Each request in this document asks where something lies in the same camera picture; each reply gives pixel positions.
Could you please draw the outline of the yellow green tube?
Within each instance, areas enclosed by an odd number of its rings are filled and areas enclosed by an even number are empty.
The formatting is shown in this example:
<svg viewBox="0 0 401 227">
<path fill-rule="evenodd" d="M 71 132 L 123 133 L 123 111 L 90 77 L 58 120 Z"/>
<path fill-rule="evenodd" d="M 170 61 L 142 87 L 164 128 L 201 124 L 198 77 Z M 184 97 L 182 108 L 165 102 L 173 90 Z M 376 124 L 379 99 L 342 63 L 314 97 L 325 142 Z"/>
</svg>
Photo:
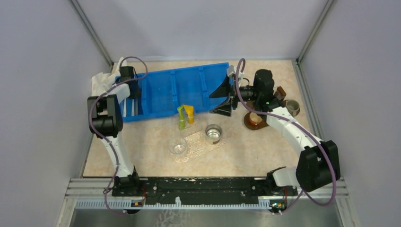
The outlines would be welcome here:
<svg viewBox="0 0 401 227">
<path fill-rule="evenodd" d="M 178 111 L 178 126 L 180 130 L 185 129 L 185 113 L 184 113 L 184 106 L 181 105 L 177 108 Z"/>
</svg>

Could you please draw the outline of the white ceramic cup cork base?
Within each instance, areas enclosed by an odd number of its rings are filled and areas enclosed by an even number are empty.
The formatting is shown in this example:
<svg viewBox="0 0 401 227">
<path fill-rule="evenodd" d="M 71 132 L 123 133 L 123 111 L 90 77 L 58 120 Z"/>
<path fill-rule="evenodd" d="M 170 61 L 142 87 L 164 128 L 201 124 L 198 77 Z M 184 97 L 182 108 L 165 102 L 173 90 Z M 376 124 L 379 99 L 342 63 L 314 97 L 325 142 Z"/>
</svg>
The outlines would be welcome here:
<svg viewBox="0 0 401 227">
<path fill-rule="evenodd" d="M 287 108 L 288 112 L 293 116 L 296 117 L 300 113 L 300 104 L 298 101 L 294 99 L 288 99 L 284 101 L 285 107 Z"/>
</svg>

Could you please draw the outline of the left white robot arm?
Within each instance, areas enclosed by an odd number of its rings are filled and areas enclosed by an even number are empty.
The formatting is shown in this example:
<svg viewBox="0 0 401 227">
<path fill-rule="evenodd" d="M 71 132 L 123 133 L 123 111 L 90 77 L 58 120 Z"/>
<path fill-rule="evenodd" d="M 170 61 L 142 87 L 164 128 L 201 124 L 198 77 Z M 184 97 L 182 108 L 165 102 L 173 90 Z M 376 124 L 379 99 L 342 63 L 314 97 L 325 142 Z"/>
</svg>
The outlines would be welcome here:
<svg viewBox="0 0 401 227">
<path fill-rule="evenodd" d="M 90 131 L 105 145 L 115 168 L 113 190 L 135 196 L 140 193 L 142 183 L 122 141 L 120 105 L 140 94 L 136 71 L 132 66 L 122 66 L 118 75 L 99 73 L 91 82 L 91 96 L 87 99 Z"/>
</svg>

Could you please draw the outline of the silver metal cup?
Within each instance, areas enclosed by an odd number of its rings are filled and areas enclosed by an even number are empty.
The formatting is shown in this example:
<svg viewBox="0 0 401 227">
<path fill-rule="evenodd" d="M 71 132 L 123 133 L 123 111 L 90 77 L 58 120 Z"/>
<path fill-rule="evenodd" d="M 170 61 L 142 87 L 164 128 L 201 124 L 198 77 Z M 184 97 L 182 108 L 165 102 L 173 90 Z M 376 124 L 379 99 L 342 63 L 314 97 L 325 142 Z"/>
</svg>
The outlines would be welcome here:
<svg viewBox="0 0 401 227">
<path fill-rule="evenodd" d="M 210 124 L 205 129 L 205 136 L 209 143 L 217 144 L 222 137 L 222 129 L 217 124 Z"/>
</svg>

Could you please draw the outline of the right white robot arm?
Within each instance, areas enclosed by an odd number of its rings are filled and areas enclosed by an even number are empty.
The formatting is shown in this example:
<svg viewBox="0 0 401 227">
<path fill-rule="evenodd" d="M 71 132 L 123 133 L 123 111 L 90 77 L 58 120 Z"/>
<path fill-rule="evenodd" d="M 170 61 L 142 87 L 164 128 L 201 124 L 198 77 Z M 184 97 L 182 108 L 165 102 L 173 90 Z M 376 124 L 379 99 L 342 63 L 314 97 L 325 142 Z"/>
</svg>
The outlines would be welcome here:
<svg viewBox="0 0 401 227">
<path fill-rule="evenodd" d="M 210 110 L 211 114 L 231 116 L 239 102 L 251 101 L 249 111 L 257 114 L 274 128 L 298 154 L 296 167 L 281 167 L 268 173 L 267 191 L 280 194 L 285 186 L 301 187 L 312 192 L 340 178 L 337 145 L 312 135 L 274 95 L 273 75 L 270 70 L 256 71 L 253 85 L 240 86 L 241 73 L 231 65 L 222 84 L 211 93 L 210 98 L 225 98 L 224 102 Z"/>
</svg>

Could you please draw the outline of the clear glass cup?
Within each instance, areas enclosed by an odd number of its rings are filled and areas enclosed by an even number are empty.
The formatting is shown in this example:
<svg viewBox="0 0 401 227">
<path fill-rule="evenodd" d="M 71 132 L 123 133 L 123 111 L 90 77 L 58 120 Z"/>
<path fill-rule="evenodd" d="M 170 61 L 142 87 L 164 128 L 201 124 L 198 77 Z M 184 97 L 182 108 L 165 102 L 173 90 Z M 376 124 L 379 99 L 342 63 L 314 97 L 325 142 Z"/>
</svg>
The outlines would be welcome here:
<svg viewBox="0 0 401 227">
<path fill-rule="evenodd" d="M 169 151 L 174 154 L 182 154 L 187 149 L 187 142 L 183 137 L 172 138 L 168 143 Z"/>
</svg>

